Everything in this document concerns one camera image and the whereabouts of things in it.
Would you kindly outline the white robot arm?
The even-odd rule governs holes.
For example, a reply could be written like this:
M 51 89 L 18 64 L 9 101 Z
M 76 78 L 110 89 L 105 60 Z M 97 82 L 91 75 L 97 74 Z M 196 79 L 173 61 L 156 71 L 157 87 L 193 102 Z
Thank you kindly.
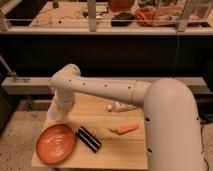
M 55 94 L 49 118 L 64 119 L 76 92 L 141 107 L 149 171 L 206 171 L 196 101 L 183 82 L 85 78 L 78 66 L 68 64 L 51 77 L 51 84 Z

